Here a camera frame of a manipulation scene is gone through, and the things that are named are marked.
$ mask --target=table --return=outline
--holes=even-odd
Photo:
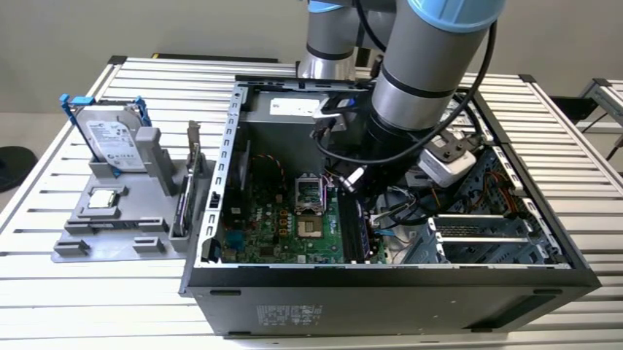
[[[185,157],[188,120],[215,158],[235,74],[292,77],[291,64],[127,58],[89,96],[147,100],[160,143]],[[364,77],[367,70],[360,70]],[[475,76],[466,75],[463,86]],[[510,334],[224,340],[179,297],[181,260],[57,265],[49,259],[89,175],[88,148],[67,124],[0,214],[0,343],[7,349],[620,349],[623,180],[531,77],[490,74],[480,93],[604,287]]]

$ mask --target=orange wire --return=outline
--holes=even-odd
[[[439,203],[439,198],[438,198],[438,193],[435,192],[435,189],[431,187],[431,192],[432,192],[432,196],[435,198],[435,202],[438,202],[438,209],[442,208],[442,203]]]
[[[504,176],[504,174],[499,173],[499,172],[488,172],[487,174],[491,174],[495,178],[495,181],[499,182],[499,177],[502,177],[506,181],[508,181],[508,178]],[[515,202],[512,201],[511,197],[510,197],[510,193],[507,191],[504,191],[503,188],[498,188],[499,190],[499,193],[503,195],[503,198],[504,198],[504,201],[506,201],[506,205],[508,206],[508,210],[511,210],[512,212],[518,211],[516,209],[516,205],[515,205]]]

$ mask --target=gray parts tray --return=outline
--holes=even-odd
[[[148,174],[121,174],[116,182],[89,177],[76,209],[67,220],[61,239],[55,245],[52,261],[75,263],[85,261],[183,259],[188,246],[187,237],[173,237],[171,226],[179,202],[181,183],[187,175],[185,162],[175,161],[173,184],[177,194],[165,196],[156,178]],[[209,187],[208,176],[197,178],[193,227],[199,227],[201,203]],[[89,208],[96,192],[116,194],[113,206]]]

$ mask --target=colored wires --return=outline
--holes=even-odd
[[[511,194],[508,193],[508,188],[503,186],[503,181],[508,182],[508,178],[504,174],[499,173],[498,171],[487,171],[483,175],[483,190],[480,191],[480,196],[478,197],[476,202],[470,207],[470,211],[475,210],[483,200],[488,195],[488,178],[492,178],[499,190],[499,193],[504,199],[506,207],[511,212],[518,212],[519,208],[512,200]]]

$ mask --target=white label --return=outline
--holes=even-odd
[[[258,305],[262,326],[318,326],[323,305]]]
[[[310,100],[306,98],[274,98],[271,100],[271,115],[311,117],[319,105],[319,100]]]
[[[89,120],[87,127],[108,164],[121,171],[144,171],[145,166],[128,127],[120,122],[101,120]]]

